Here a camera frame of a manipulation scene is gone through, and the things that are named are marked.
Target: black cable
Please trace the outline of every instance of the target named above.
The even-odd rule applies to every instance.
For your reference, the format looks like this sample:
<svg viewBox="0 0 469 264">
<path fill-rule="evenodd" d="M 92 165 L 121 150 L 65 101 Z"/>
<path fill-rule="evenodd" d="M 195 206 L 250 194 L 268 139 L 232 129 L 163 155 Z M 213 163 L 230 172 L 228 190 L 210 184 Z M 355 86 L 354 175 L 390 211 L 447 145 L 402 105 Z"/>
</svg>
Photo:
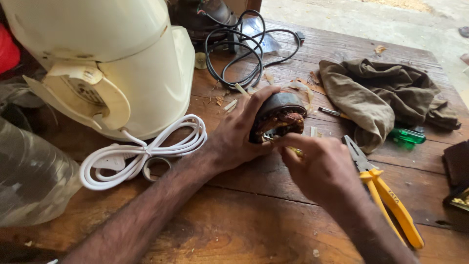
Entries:
<svg viewBox="0 0 469 264">
<path fill-rule="evenodd" d="M 226 85 L 228 88 L 230 88 L 231 90 L 235 90 L 237 91 L 237 89 L 235 88 L 235 84 L 236 83 L 239 83 L 239 85 L 241 85 L 241 87 L 243 87 L 244 90 L 247 90 L 248 89 L 248 85 L 249 83 L 256 77 L 256 74 L 259 74 L 256 81 L 252 84 L 252 86 L 256 86 L 259 82 L 259 80 L 261 79 L 262 77 L 262 70 L 264 67 L 269 67 L 273 64 L 277 64 L 277 63 L 281 63 L 281 62 L 284 62 L 288 59 L 290 59 L 291 57 L 293 57 L 296 52 L 298 52 L 298 50 L 300 49 L 300 38 L 298 37 L 298 35 L 296 33 L 294 33 L 293 31 L 290 31 L 290 30 L 286 30 L 286 29 L 272 29 L 272 30 L 265 30 L 265 21 L 264 21 L 264 18 L 261 16 L 261 14 L 259 14 L 259 12 L 255 11 L 255 10 L 246 10 L 244 11 L 238 21 L 233 24 L 233 25 L 228 25 L 228 24 L 224 24 L 224 23 L 221 23 L 219 22 L 218 20 L 216 20 L 215 18 L 213 18 L 212 16 L 210 16 L 208 13 L 206 13 L 205 11 L 203 10 L 200 10 L 199 13 L 209 17 L 210 19 L 212 19 L 215 23 L 217 23 L 218 25 L 222 26 L 222 28 L 217 28 L 215 30 L 213 30 L 212 32 L 210 32 L 208 35 L 207 35 L 207 38 L 205 39 L 205 42 L 204 42 L 204 52 L 205 52 L 205 57 L 206 57 L 206 63 L 207 63 L 207 70 L 209 71 L 210 75 L 212 75 L 212 77 L 217 80 L 218 82 L 221 82 L 223 83 L 224 85 Z M 263 30 L 262 32 L 260 32 L 259 34 L 256 34 L 252 37 L 246 35 L 246 34 L 243 34 L 242 32 L 242 17 L 246 14 L 246 13 L 255 13 L 256 15 L 259 16 L 259 18 L 261 19 L 262 21 L 262 26 L 263 26 Z M 240 27 L 240 31 L 237 31 L 233 28 L 236 28 L 237 26 L 241 25 Z M 232 34 L 236 34 L 240 37 L 243 37 L 243 38 L 240 38 L 239 39 L 239 42 L 236 42 L 236 41 L 219 41 L 217 43 L 214 43 L 210 46 L 210 49 L 208 49 L 208 39 L 210 38 L 210 36 L 214 33 L 217 33 L 217 32 L 228 32 L 229 34 L 232 33 Z M 265 37 L 265 34 L 267 33 L 270 33 L 270 32 L 286 32 L 286 33 L 290 33 L 292 34 L 294 37 L 295 37 L 295 41 L 297 43 L 297 46 L 296 46 L 296 50 L 290 54 L 290 56 L 286 57 L 286 58 L 283 58 L 281 60 L 278 60 L 278 61 L 274 61 L 274 62 L 269 62 L 269 63 L 266 63 L 266 64 L 262 64 L 262 60 L 264 59 L 264 51 L 262 50 L 262 47 L 261 47 L 261 43 L 262 41 L 264 40 L 264 37 Z M 260 41 L 257 42 L 254 38 L 257 38 L 259 36 L 262 36 Z M 243 41 L 245 40 L 251 40 L 254 44 L 256 44 L 256 47 L 255 48 L 251 48 L 249 45 L 246 45 L 244 43 L 242 43 Z M 247 52 L 246 54 L 243 54 L 242 56 L 238 57 L 238 58 L 235 58 L 234 60 L 230 61 L 224 68 L 223 68 L 223 71 L 221 72 L 221 76 L 218 75 L 218 73 L 215 71 L 215 69 L 213 68 L 212 66 L 212 63 L 210 62 L 210 52 L 212 52 L 214 50 L 214 48 L 220 46 L 220 45 L 239 45 L 239 46 L 242 46 L 242 47 L 245 47 L 249 50 L 249 52 Z M 259 54 L 257 54 L 256 52 L 256 49 L 259 48 L 260 49 L 260 56 Z M 258 60 L 258 63 L 256 65 L 256 67 L 254 68 L 254 70 L 252 70 L 246 77 L 244 77 L 243 79 L 241 80 L 238 80 L 236 82 L 227 82 L 225 80 L 225 72 L 226 70 L 228 69 L 228 67 L 230 67 L 231 65 L 233 65 L 234 63 L 238 62 L 239 60 L 245 58 L 246 56 L 249 56 L 250 54 L 254 53 L 254 55 L 256 56 L 257 60 Z"/>
</svg>

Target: wire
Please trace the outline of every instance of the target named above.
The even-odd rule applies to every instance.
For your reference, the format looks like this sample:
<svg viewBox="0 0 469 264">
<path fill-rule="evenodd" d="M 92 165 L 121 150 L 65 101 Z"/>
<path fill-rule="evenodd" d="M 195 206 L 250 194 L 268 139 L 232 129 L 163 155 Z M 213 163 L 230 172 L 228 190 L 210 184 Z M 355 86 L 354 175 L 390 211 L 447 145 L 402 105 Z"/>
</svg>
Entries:
<svg viewBox="0 0 469 264">
<path fill-rule="evenodd" d="M 184 122 L 190 119 L 193 119 L 194 123 Z M 194 131 L 192 131 L 192 133 L 185 139 L 170 147 L 160 147 L 171 133 L 185 126 L 193 128 Z M 161 134 L 159 134 L 150 145 L 147 145 L 142 140 L 133 137 L 125 129 L 122 130 L 122 133 L 130 141 L 137 143 L 140 146 L 113 144 L 91 153 L 80 166 L 80 180 L 86 188 L 96 191 L 112 188 L 125 180 L 133 179 L 142 170 L 145 161 L 151 156 L 184 156 L 196 151 L 207 140 L 207 132 L 205 131 L 203 120 L 192 114 L 183 116 L 176 122 L 172 123 L 169 127 L 163 130 L 163 132 L 161 132 Z M 93 179 L 90 174 L 93 164 L 110 155 L 137 155 L 137 157 L 123 170 L 112 176 L 104 176 L 100 173 L 100 169 L 96 169 L 95 174 L 99 181 Z"/>
<path fill-rule="evenodd" d="M 259 18 L 261 19 L 262 21 L 262 26 L 263 26 L 263 30 L 261 33 L 259 34 L 256 34 L 254 36 L 248 36 L 246 34 L 243 34 L 242 32 L 242 23 L 243 23 L 243 16 L 246 14 L 246 13 L 254 13 L 256 15 L 259 16 Z M 228 88 L 230 88 L 231 90 L 234 90 L 234 91 L 237 91 L 235 89 L 235 84 L 236 83 L 239 83 L 239 85 L 241 85 L 241 87 L 243 87 L 244 90 L 247 90 L 248 89 L 248 85 L 251 83 L 251 81 L 256 77 L 256 75 L 258 74 L 257 76 L 257 79 L 256 81 L 252 84 L 252 86 L 256 86 L 260 80 L 260 78 L 262 77 L 262 70 L 264 69 L 264 67 L 269 67 L 273 64 L 278 64 L 278 63 L 281 63 L 281 62 L 284 62 L 288 59 L 290 59 L 291 57 L 293 57 L 296 52 L 298 52 L 298 50 L 300 49 L 300 38 L 298 37 L 298 35 L 293 32 L 293 31 L 290 31 L 290 30 L 286 30 L 286 29 L 272 29 L 272 30 L 265 30 L 265 21 L 264 21 L 264 18 L 261 16 L 261 14 L 255 10 L 246 10 L 244 11 L 243 13 L 241 13 L 238 21 L 233 24 L 233 25 L 228 25 L 228 24 L 224 24 L 224 23 L 221 23 L 219 22 L 218 20 L 216 20 L 215 18 L 213 18 L 212 16 L 210 16 L 208 13 L 206 13 L 205 11 L 203 10 L 199 10 L 198 11 L 198 14 L 202 14 L 204 16 L 207 16 L 208 18 L 212 19 L 216 24 L 222 26 L 222 28 L 218 28 L 218 29 L 215 29 L 213 30 L 212 32 L 210 32 L 208 35 L 207 35 L 207 38 L 205 39 L 205 42 L 204 42 L 204 52 L 205 52 L 205 57 L 206 57 L 206 63 L 207 63 L 207 70 L 209 71 L 210 75 L 212 75 L 212 77 L 223 83 L 224 85 L 226 85 Z M 238 27 L 239 25 L 241 25 L 240 27 L 240 31 L 236 30 L 235 28 Z M 208 40 L 210 38 L 210 36 L 212 34 L 215 34 L 217 32 L 228 32 L 228 34 L 232 33 L 232 34 L 236 34 L 242 38 L 239 39 L 239 42 L 237 41 L 219 41 L 217 43 L 214 43 L 210 46 L 210 49 L 208 48 Z M 286 58 L 283 58 L 281 60 L 278 60 L 278 61 L 274 61 L 274 62 L 269 62 L 269 63 L 266 63 L 266 64 L 263 64 L 262 63 L 262 60 L 264 59 L 264 51 L 262 50 L 262 46 L 261 46 L 261 43 L 262 41 L 264 40 L 264 37 L 267 33 L 270 33 L 270 32 L 286 32 L 286 33 L 290 33 L 294 36 L 295 38 L 295 41 L 297 43 L 297 46 L 296 46 L 296 50 L 290 54 L 290 56 L 286 57 Z M 261 36 L 261 39 L 259 41 L 256 41 L 254 38 L 257 38 Z M 255 48 L 251 48 L 250 46 L 242 43 L 243 41 L 245 40 L 251 40 L 254 44 L 256 44 L 256 47 Z M 234 60 L 230 61 L 222 70 L 221 72 L 221 76 L 215 71 L 215 69 L 213 68 L 212 66 L 212 63 L 210 62 L 210 52 L 212 52 L 214 50 L 214 48 L 218 47 L 218 46 L 221 46 L 221 45 L 238 45 L 238 46 L 242 46 L 242 47 L 245 47 L 249 50 L 249 52 L 241 55 L 240 57 L 238 58 L 235 58 Z M 260 51 L 260 55 L 257 54 L 256 52 L 256 49 L 259 49 Z M 235 81 L 235 82 L 228 82 L 225 80 L 225 72 L 226 70 L 231 66 L 233 65 L 234 63 L 240 61 L 241 59 L 245 58 L 246 56 L 249 56 L 250 54 L 254 54 L 258 60 L 258 63 L 256 65 L 256 67 L 244 78 L 242 78 L 241 80 L 238 80 L 238 81 Z"/>
</svg>

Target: brown cloth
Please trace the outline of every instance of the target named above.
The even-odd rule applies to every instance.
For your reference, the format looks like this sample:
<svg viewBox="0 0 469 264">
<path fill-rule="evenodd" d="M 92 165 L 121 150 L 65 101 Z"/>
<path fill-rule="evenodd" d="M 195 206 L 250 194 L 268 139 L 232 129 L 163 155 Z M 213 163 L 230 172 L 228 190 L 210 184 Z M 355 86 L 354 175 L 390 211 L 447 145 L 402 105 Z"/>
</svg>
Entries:
<svg viewBox="0 0 469 264">
<path fill-rule="evenodd" d="M 447 129 L 461 127 L 447 101 L 435 98 L 440 89 L 428 75 L 407 65 L 320 61 L 319 72 L 329 98 L 357 123 L 355 142 L 365 153 L 383 144 L 394 120 L 421 125 L 426 119 Z"/>
</svg>

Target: wooden table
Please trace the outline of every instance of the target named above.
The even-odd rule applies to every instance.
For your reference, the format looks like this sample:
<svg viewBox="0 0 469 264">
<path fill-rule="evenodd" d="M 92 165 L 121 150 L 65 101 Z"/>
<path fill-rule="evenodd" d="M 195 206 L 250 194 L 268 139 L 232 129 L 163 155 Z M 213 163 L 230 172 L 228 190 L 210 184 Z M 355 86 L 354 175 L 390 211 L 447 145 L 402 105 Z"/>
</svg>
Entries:
<svg viewBox="0 0 469 264">
<path fill-rule="evenodd" d="M 469 138 L 469 111 L 455 91 L 432 53 L 379 41 L 351 37 L 333 32 L 267 21 L 267 29 L 287 28 L 302 31 L 306 41 L 289 61 L 269 70 L 276 84 L 309 77 L 319 69 L 320 60 L 341 62 L 353 58 L 370 58 L 383 62 L 409 64 L 424 70 L 441 89 L 439 98 L 448 99 L 463 126 L 448 132 L 424 124 L 427 141 L 413 150 L 399 148 L 391 140 L 369 155 L 369 160 L 385 171 L 384 180 L 399 196 L 412 215 L 426 246 L 416 254 L 423 263 L 467 263 L 469 259 L 469 215 L 445 209 L 443 198 L 449 188 L 441 156 L 452 144 Z M 295 48 L 293 38 L 275 34 L 282 49 L 265 56 L 265 61 L 288 56 Z M 387 50 L 376 56 L 373 49 L 384 45 Z M 220 70 L 232 58 L 227 54 L 211 56 Z M 248 58 L 228 72 L 228 79 L 239 79 L 255 67 Z M 258 87 L 266 85 L 266 80 Z M 188 113 L 200 116 L 208 132 L 215 129 L 225 114 L 215 96 L 225 89 L 207 70 L 195 70 Z M 223 106 L 239 97 L 225 96 Z M 304 93 L 299 96 L 307 102 Z M 314 107 L 333 108 L 328 98 L 315 93 Z M 91 128 L 58 113 L 59 127 L 47 109 L 41 109 L 37 122 L 45 124 L 41 136 L 82 161 L 92 151 L 108 146 L 112 140 Z M 344 119 L 319 112 L 308 116 L 305 133 L 315 126 L 325 136 L 340 138 L 351 135 L 354 125 Z M 177 133 L 169 141 L 182 137 Z M 0 229 L 0 241 L 66 252 L 107 219 L 118 208 L 150 185 L 143 177 L 113 189 L 95 192 L 82 188 L 70 200 L 59 218 L 37 226 Z M 319 250 L 314 257 L 313 250 Z M 262 157 L 228 171 L 206 184 L 183 207 L 158 236 L 142 263 L 359 263 L 361 257 L 330 216 L 307 200 L 291 181 L 278 154 Z"/>
</svg>

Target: red object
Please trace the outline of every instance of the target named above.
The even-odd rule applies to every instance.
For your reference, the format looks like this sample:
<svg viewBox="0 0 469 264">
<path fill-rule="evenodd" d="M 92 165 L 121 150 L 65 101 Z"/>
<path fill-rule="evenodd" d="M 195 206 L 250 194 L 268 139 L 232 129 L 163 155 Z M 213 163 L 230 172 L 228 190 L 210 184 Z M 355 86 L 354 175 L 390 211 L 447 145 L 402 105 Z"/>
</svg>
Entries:
<svg viewBox="0 0 469 264">
<path fill-rule="evenodd" d="M 0 74 L 12 69 L 20 62 L 20 50 L 13 43 L 10 33 L 0 24 Z"/>
</svg>

